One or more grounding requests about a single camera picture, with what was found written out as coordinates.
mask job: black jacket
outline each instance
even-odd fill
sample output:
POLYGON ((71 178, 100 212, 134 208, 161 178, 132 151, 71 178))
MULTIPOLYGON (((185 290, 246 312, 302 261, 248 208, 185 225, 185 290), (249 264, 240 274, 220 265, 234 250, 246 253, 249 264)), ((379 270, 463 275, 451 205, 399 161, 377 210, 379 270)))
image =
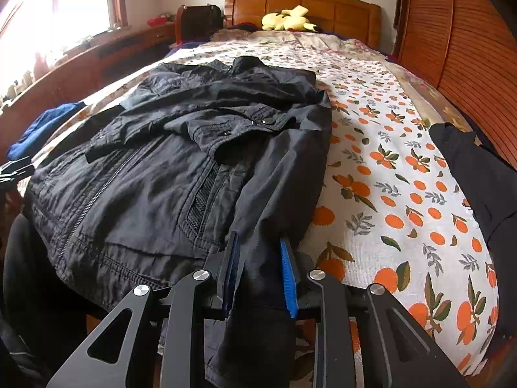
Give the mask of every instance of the black jacket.
POLYGON ((58 276, 109 310, 138 284, 174 285, 202 268, 236 231, 241 312, 215 328, 207 377, 284 386, 294 331, 279 236, 303 237, 330 138, 329 99, 314 84, 313 72, 255 57, 156 67, 123 112, 87 121, 29 183, 26 215, 58 276))
POLYGON ((517 336, 517 171, 474 144, 473 132, 446 123, 433 125, 429 133, 465 194, 494 262, 500 309, 488 351, 495 352, 503 336, 517 336))

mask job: bedsheet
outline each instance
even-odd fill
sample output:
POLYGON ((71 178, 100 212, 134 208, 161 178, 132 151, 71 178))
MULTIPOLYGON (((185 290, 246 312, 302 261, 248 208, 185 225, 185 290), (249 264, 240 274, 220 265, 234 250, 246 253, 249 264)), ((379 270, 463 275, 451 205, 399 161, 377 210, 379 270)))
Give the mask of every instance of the bedsheet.
MULTIPOLYGON (((317 74, 317 85, 332 100, 333 135, 320 200, 299 249, 345 284, 386 286, 454 365, 473 374, 495 330, 497 279, 468 200, 429 137, 429 115, 419 113, 433 106, 416 105, 384 57, 358 41, 328 45, 325 38, 315 45, 315 39, 285 35, 279 43, 252 34, 182 49, 164 61, 231 64, 235 57, 253 55, 265 64, 317 74)), ((92 112, 125 97, 153 65, 97 95, 89 111, 79 112, 79 120, 66 124, 37 158, 92 112)), ((294 379, 296 386, 308 386, 314 332, 310 322, 301 330, 294 379)), ((351 330, 361 386, 353 321, 351 330)))

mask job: jacket pocket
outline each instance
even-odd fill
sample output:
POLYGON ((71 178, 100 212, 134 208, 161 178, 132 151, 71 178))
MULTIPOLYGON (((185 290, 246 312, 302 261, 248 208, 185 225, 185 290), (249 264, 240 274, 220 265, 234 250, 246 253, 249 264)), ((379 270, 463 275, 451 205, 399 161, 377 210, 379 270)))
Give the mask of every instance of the jacket pocket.
POLYGON ((187 214, 187 222, 197 235, 199 235, 203 226, 203 218, 208 206, 210 193, 214 188, 219 169, 219 165, 215 162, 212 162, 208 170, 208 174, 202 181, 201 186, 197 189, 193 197, 192 204, 190 205, 187 214))
POLYGON ((274 134, 281 131, 292 116, 260 103, 218 107, 184 115, 164 124, 165 130, 185 134, 199 148, 216 158, 222 146, 243 136, 274 134))

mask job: black metal arm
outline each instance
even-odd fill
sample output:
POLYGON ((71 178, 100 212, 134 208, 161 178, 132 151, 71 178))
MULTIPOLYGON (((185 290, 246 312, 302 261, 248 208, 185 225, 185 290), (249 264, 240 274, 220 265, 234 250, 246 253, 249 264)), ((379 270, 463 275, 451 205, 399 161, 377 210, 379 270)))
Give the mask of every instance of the black metal arm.
MULTIPOLYGON (((346 325, 349 316, 358 322, 367 388, 468 386, 443 351, 383 286, 358 289, 342 285, 313 269, 306 255, 295 256, 288 243, 286 246, 295 275, 297 319, 317 321, 314 388, 356 386, 352 338, 346 325)), ((204 270, 183 277, 174 287, 153 291, 146 285, 137 286, 77 348, 47 387, 151 387, 159 322, 164 318, 168 320, 160 387, 201 386, 203 319, 228 316, 237 251, 233 233, 223 253, 213 255, 204 270)))

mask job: wooden wardrobe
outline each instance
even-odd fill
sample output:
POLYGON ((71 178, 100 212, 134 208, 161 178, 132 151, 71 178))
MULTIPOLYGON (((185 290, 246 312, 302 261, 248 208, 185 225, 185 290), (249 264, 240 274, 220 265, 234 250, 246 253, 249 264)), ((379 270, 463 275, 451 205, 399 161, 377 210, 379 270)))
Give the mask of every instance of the wooden wardrobe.
POLYGON ((402 0, 395 55, 517 167, 517 41, 489 0, 402 0))

